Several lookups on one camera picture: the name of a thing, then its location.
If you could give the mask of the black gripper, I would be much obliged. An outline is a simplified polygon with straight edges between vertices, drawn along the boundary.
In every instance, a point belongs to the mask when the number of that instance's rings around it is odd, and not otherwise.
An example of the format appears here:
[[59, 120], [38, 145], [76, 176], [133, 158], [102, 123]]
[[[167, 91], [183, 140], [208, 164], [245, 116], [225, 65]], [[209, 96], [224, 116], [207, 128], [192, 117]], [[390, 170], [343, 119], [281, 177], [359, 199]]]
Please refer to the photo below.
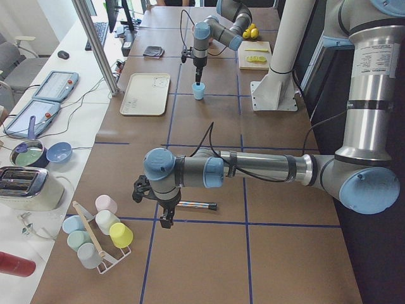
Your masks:
[[193, 59], [193, 64], [196, 67], [196, 85], [200, 85], [201, 84], [201, 77], [203, 74], [203, 68], [206, 66], [206, 57], [194, 57]]
[[175, 214], [175, 208], [181, 200], [181, 190], [177, 190], [174, 194], [174, 197], [169, 199], [159, 199], [158, 203], [163, 208], [163, 214], [160, 217], [159, 221], [162, 228], [167, 228], [173, 226], [173, 218]]

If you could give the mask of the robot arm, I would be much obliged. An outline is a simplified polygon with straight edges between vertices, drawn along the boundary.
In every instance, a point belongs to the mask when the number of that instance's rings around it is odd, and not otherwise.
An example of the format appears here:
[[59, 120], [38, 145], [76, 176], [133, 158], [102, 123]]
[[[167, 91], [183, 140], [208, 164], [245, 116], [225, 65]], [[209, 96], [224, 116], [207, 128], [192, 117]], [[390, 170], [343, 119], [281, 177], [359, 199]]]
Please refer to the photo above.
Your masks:
[[[285, 1], [269, 71], [261, 81], [251, 82], [254, 111], [286, 110], [281, 106], [287, 106], [294, 62], [315, 2]], [[232, 27], [208, 16], [194, 25], [194, 45], [182, 52], [182, 63], [192, 58], [196, 66], [193, 89], [202, 87], [209, 39], [236, 51], [243, 31], [252, 24], [242, 1], [218, 1], [216, 11], [233, 22]], [[354, 48], [346, 110], [324, 121], [346, 114], [343, 144], [334, 155], [304, 154], [306, 139], [300, 157], [215, 151], [212, 122], [190, 156], [175, 156], [165, 148], [150, 150], [143, 160], [146, 175], [134, 183], [133, 200], [157, 201], [163, 207], [161, 226], [170, 229], [182, 187], [221, 187], [225, 176], [240, 173], [265, 182], [298, 181], [323, 189], [357, 213], [376, 214], [392, 206], [400, 183], [388, 168], [391, 157], [385, 147], [404, 40], [404, 1], [327, 1], [324, 30], [326, 48]]]
[[226, 28], [213, 15], [194, 25], [194, 45], [191, 51], [197, 84], [201, 83], [203, 68], [207, 64], [209, 40], [216, 40], [232, 51], [237, 51], [243, 41], [242, 34], [252, 23], [252, 14], [242, 1], [218, 1], [216, 12], [231, 21], [232, 26]]

